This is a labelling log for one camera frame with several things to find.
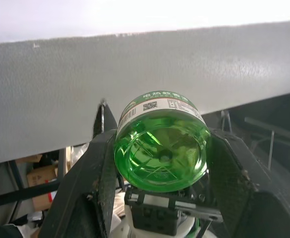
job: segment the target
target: green plastic jar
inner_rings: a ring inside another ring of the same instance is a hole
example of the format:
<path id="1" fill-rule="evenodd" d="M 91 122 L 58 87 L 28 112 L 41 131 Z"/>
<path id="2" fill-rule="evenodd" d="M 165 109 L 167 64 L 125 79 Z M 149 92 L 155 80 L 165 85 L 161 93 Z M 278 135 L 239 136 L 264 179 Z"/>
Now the green plastic jar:
<path id="1" fill-rule="evenodd" d="M 169 91 L 146 93 L 124 109 L 117 130 L 115 164 L 139 189 L 189 187 L 206 172 L 210 132 L 187 98 Z"/>

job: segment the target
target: black metal frame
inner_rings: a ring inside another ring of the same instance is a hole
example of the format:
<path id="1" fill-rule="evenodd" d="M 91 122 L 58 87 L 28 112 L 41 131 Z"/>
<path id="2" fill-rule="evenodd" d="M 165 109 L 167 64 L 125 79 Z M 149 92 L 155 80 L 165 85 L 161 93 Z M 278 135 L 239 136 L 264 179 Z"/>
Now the black metal frame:
<path id="1" fill-rule="evenodd" d="M 109 236 L 117 178 L 114 141 L 115 130 L 111 130 L 90 142 L 60 184 L 40 238 Z"/>
<path id="2" fill-rule="evenodd" d="M 175 193 L 156 193 L 139 190 L 136 187 L 128 187 L 125 193 L 125 205 L 131 207 L 133 226 L 137 229 L 174 236 L 177 233 L 177 227 L 180 221 L 180 211 L 182 213 L 204 220 L 204 225 L 197 234 L 203 237 L 212 221 L 221 223 L 222 215 L 215 206 L 214 198 L 211 194 L 207 199 L 201 201 L 200 198 L 191 198 L 192 188 L 186 196 L 179 196 Z M 156 199 L 167 198 L 160 205 L 144 203 L 145 196 L 154 196 Z"/>
<path id="3" fill-rule="evenodd" d="M 59 151 L 59 161 L 58 161 L 58 174 L 55 181 L 36 185 L 33 187 L 24 188 L 16 161 L 8 161 L 8 169 L 10 168 L 13 180 L 15 181 L 18 190 L 5 193 L 0 195 L 0 206 L 16 202 L 12 215 L 10 217 L 10 222 L 14 220 L 15 214 L 17 213 L 19 206 L 23 200 L 40 196 L 48 192 L 56 191 L 66 174 L 66 152 L 65 149 Z"/>

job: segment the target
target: qr code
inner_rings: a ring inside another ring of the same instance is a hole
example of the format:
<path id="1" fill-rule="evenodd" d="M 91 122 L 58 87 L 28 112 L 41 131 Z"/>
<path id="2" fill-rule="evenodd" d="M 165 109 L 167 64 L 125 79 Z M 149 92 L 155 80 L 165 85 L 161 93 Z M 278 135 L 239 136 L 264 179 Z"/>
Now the qr code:
<path id="1" fill-rule="evenodd" d="M 157 102 L 150 102 L 143 105 L 143 111 L 146 111 L 152 108 L 158 108 Z"/>

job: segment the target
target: green liquid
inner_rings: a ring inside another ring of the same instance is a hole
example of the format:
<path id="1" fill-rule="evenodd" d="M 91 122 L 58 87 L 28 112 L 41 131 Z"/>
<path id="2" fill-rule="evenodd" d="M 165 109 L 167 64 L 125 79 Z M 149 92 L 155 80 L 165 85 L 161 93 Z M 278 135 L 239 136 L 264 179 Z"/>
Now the green liquid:
<path id="1" fill-rule="evenodd" d="M 120 132 L 115 163 L 132 185 L 149 191 L 186 188 L 206 172 L 206 125 L 188 113 L 157 110 Z"/>

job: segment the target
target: black cable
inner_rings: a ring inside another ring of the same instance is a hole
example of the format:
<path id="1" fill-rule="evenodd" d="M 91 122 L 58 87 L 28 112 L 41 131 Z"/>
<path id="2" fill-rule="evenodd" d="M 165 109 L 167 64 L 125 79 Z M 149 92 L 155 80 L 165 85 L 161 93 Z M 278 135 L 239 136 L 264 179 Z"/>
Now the black cable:
<path id="1" fill-rule="evenodd" d="M 122 191 L 126 191 L 126 189 L 125 189 L 125 185 L 124 185 L 124 179 L 123 179 L 123 177 L 121 176 L 121 175 L 118 175 L 117 176 L 117 179 L 118 179 L 118 181 L 119 181 L 119 186 L 121 187 L 121 189 L 122 189 Z"/>
<path id="2" fill-rule="evenodd" d="M 209 226 L 211 224 L 211 221 L 206 221 L 200 228 L 199 233 L 197 234 L 196 238 L 203 238 L 206 230 L 208 230 Z"/>

